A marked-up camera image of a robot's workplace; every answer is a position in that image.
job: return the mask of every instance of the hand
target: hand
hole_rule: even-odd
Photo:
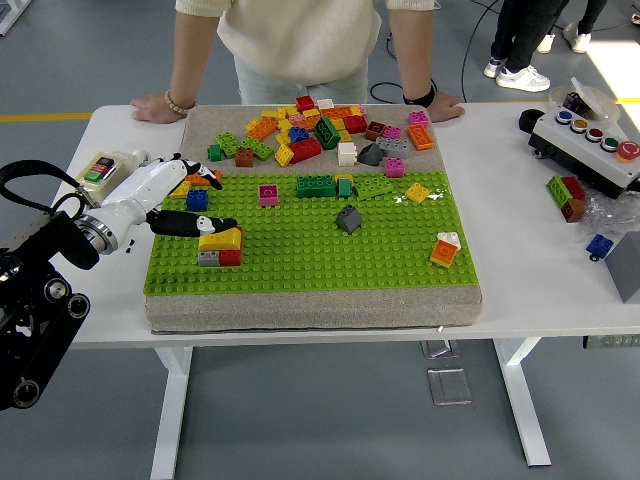
[[[460,105],[460,98],[443,92],[436,92],[433,103],[427,108],[432,122],[445,122],[464,114]]]
[[[134,98],[131,100],[131,105],[140,109],[133,112],[131,118],[143,122],[173,123],[186,117],[186,115],[176,113],[169,108],[164,100],[164,93]]]

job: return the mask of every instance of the gray floor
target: gray floor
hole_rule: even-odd
[[[468,0],[441,3],[433,76],[441,90],[462,95],[463,58],[485,9]],[[596,28],[627,23],[630,3],[610,1]],[[33,0],[0,38],[0,117],[91,112],[163,91],[171,4]],[[579,18],[583,5],[571,2],[558,24]],[[469,48],[467,101],[546,99],[501,89],[482,75],[496,18],[485,16]],[[398,81],[387,33],[385,23],[371,57],[372,84]],[[596,35],[637,42],[640,28]],[[221,44],[214,59],[200,103],[237,103],[232,60]],[[611,93],[595,66],[559,39],[533,63],[553,86],[576,75]],[[393,87],[374,93],[401,98]],[[64,168],[86,125],[0,123],[0,164],[38,158]],[[627,117],[621,126],[638,137]],[[57,185],[15,188],[47,203]],[[6,238],[35,214],[3,200],[0,215]],[[524,369],[554,465],[531,469],[491,342],[464,341],[460,349],[450,361],[425,359],[418,342],[198,349],[176,478],[639,478],[640,351],[585,351],[579,338],[541,341]],[[444,365],[465,368],[470,405],[433,404],[426,372]],[[0,412],[0,478],[147,478],[165,378],[153,351],[70,351],[36,406]]]

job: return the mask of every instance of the person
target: person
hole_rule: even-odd
[[[434,122],[459,117],[460,99],[431,86],[434,0],[386,0],[405,103]],[[368,61],[380,29],[373,0],[177,0],[169,90],[134,98],[132,117],[171,123],[195,106],[217,36],[234,56],[243,104],[314,99],[367,103]]]
[[[593,26],[606,4],[607,0],[587,0],[587,7],[582,19],[579,22],[571,22],[562,30],[562,36],[575,53],[585,53],[589,48]],[[551,51],[553,39],[555,38],[554,27],[555,22],[540,42],[540,45],[538,45],[539,53],[549,53]]]
[[[505,88],[542,92],[551,86],[531,57],[569,0],[505,0],[484,74]]]

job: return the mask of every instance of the black wristband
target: black wristband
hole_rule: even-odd
[[[431,90],[424,97],[416,98],[415,100],[409,100],[407,97],[402,95],[402,99],[404,100],[405,105],[420,105],[424,108],[429,108],[429,106],[433,103],[433,99],[436,98],[436,90],[431,85]]]

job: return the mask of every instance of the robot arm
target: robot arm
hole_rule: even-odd
[[[156,210],[192,173],[222,188],[203,165],[159,160],[135,170],[96,207],[98,203],[75,179],[51,164],[23,160],[0,168],[0,195],[44,212],[39,222],[0,248],[0,410],[29,408],[38,401],[89,314],[89,299],[74,293],[50,263],[55,254],[89,270],[97,264],[99,254],[124,245],[132,225],[148,222],[155,233],[192,237],[237,226],[232,218]],[[5,187],[12,179],[43,174],[65,181],[75,193],[47,207]],[[72,217],[58,211],[69,197],[81,204]]]

